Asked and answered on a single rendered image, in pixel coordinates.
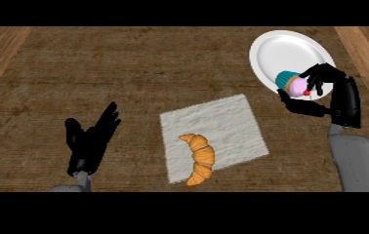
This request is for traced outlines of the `golden croissant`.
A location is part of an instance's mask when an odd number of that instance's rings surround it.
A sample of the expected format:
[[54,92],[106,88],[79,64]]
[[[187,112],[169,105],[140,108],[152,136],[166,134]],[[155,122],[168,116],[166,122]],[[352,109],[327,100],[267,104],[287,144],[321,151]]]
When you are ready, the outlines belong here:
[[187,186],[199,185],[212,175],[215,150],[202,135],[186,134],[178,137],[189,144],[193,158],[193,171],[186,181]]

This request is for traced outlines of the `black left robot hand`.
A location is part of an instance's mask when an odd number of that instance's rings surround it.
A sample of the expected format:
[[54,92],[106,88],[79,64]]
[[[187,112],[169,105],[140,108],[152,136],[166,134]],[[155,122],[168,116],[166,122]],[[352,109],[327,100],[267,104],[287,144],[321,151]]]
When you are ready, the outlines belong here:
[[72,151],[66,170],[69,176],[75,176],[78,172],[87,172],[88,175],[96,172],[119,123],[115,102],[109,103],[96,124],[87,130],[76,119],[65,120],[66,144]]

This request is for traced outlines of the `pale grey cloth placemat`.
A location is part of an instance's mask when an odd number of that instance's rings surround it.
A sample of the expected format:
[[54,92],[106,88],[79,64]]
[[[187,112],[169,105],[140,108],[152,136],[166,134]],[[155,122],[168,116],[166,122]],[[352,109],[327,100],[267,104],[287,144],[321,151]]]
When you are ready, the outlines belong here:
[[178,138],[202,135],[215,149],[214,170],[268,154],[256,119],[243,95],[159,114],[168,182],[184,180],[193,168],[189,144]]

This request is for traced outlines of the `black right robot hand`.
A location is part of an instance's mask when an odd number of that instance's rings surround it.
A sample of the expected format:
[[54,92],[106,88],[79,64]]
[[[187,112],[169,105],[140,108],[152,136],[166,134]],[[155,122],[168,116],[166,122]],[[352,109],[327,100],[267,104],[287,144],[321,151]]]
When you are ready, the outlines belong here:
[[360,128],[360,96],[354,79],[327,63],[311,66],[298,77],[307,78],[305,91],[315,89],[318,95],[323,94],[323,84],[333,84],[330,107],[292,98],[289,91],[279,88],[276,92],[287,111],[315,117],[330,115],[333,124]]

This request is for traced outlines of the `pink cupcake with teal wrapper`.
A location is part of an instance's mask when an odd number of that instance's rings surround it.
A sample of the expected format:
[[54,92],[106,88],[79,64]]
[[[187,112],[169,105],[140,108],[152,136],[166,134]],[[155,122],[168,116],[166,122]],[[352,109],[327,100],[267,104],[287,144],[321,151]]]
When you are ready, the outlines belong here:
[[290,97],[299,98],[310,95],[310,91],[307,90],[307,80],[299,77],[296,72],[286,70],[282,71],[276,75],[274,83],[276,86],[284,90]]

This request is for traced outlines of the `white round plate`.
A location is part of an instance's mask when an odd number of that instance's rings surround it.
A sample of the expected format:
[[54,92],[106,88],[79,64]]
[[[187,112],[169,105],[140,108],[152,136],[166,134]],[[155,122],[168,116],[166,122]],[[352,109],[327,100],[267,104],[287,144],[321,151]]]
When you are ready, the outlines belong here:
[[323,46],[289,30],[273,30],[258,36],[249,48],[249,63],[273,93],[277,92],[276,78],[283,71],[302,73],[317,63],[336,66]]

